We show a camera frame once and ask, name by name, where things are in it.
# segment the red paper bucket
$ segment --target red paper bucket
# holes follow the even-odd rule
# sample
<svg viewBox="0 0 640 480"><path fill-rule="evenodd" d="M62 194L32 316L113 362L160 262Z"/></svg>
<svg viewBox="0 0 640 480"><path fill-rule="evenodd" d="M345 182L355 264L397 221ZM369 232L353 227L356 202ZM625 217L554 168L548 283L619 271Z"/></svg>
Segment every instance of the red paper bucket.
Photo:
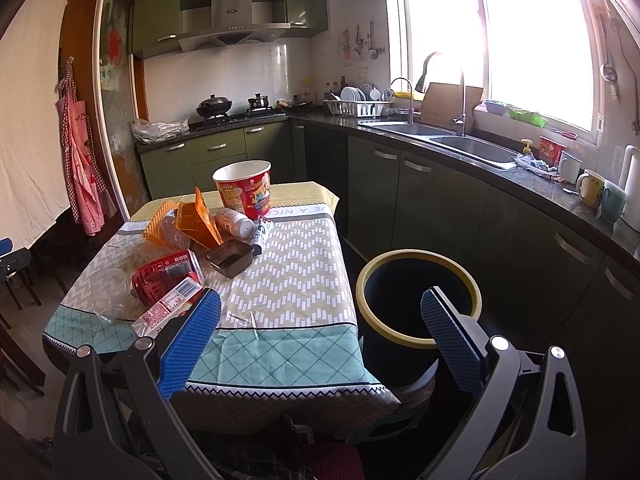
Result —
<svg viewBox="0 0 640 480"><path fill-rule="evenodd" d="M270 173L270 162L246 160L220 168L213 174L213 180L225 207L255 220L269 211Z"/></svg>

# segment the metal screw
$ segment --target metal screw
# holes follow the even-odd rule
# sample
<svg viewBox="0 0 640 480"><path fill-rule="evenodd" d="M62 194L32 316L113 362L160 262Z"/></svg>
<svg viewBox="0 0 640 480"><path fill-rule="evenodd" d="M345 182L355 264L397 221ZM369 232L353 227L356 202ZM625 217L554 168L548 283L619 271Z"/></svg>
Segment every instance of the metal screw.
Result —
<svg viewBox="0 0 640 480"><path fill-rule="evenodd" d="M87 357L91 353L91 347L89 345L82 345L78 350L76 350L76 355L78 357Z"/></svg>
<svg viewBox="0 0 640 480"><path fill-rule="evenodd" d="M137 350L147 350L151 348L151 345L154 343L154 340L150 337L140 337L136 339L136 342L133 343L133 346L136 347Z"/></svg>
<svg viewBox="0 0 640 480"><path fill-rule="evenodd" d="M495 335L491 338L491 346L496 350L506 350L509 348L509 342L501 335Z"/></svg>
<svg viewBox="0 0 640 480"><path fill-rule="evenodd" d="M555 357L556 359L563 359L564 358L564 350L562 350L559 346L552 346L551 347L551 355L553 357Z"/></svg>

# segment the patterned tablecloth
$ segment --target patterned tablecloth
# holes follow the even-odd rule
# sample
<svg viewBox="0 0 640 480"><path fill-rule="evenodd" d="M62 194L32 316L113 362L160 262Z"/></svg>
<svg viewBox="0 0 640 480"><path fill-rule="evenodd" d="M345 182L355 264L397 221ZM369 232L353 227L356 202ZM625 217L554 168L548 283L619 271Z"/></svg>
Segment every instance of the patterned tablecloth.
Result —
<svg viewBox="0 0 640 480"><path fill-rule="evenodd" d="M193 195L174 200L193 200ZM210 209L217 192L204 193ZM98 352L128 348L129 319L103 324L94 314L91 276L131 273L145 263L141 232L163 200L146 204L98 252L44 330L46 346L70 356L83 344ZM192 430L252 433L283 413L343 436L395 410L399 401L362 363L356 315L333 219L337 197L311 182L271 186L274 228L264 253L230 280L196 255L206 285L222 299L222 318L183 392L171 399Z"/></svg>

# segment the double sink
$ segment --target double sink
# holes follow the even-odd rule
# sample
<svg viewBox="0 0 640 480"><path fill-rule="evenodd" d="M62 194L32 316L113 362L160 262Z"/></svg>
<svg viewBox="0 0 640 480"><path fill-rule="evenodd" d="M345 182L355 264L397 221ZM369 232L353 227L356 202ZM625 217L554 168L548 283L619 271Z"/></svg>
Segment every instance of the double sink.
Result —
<svg viewBox="0 0 640 480"><path fill-rule="evenodd" d="M359 121L358 124L367 128L414 137L450 152L474 158L498 170L512 170L515 168L516 163L513 161L513 157L519 155L492 142L476 139L475 137L457 136L446 130L427 126L426 124L371 120Z"/></svg>

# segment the faucet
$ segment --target faucet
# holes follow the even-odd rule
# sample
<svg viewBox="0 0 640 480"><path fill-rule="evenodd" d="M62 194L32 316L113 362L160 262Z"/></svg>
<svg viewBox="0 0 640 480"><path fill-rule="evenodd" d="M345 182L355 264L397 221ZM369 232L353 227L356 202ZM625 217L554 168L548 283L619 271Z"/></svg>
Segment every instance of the faucet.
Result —
<svg viewBox="0 0 640 480"><path fill-rule="evenodd" d="M415 85L415 89L418 92L424 93L424 79L427 75L427 65L429 64L432 57L442 56L446 54L445 52L432 52L427 56L427 59L424 60L424 65L422 66L422 75L418 82ZM452 119L453 123L458 127L458 135L464 137L465 136L465 127L466 127L466 85L465 85L465 73L462 70L462 65L460 64L460 116L456 119Z"/></svg>
<svg viewBox="0 0 640 480"><path fill-rule="evenodd" d="M405 80L405 81L407 81L409 83L409 116L407 117L407 123L414 124L414 86L411 84L411 81L409 81L407 78L405 78L405 77L396 77L391 82L389 87L391 87L391 85L393 83L398 81L398 79L403 79L403 80Z"/></svg>

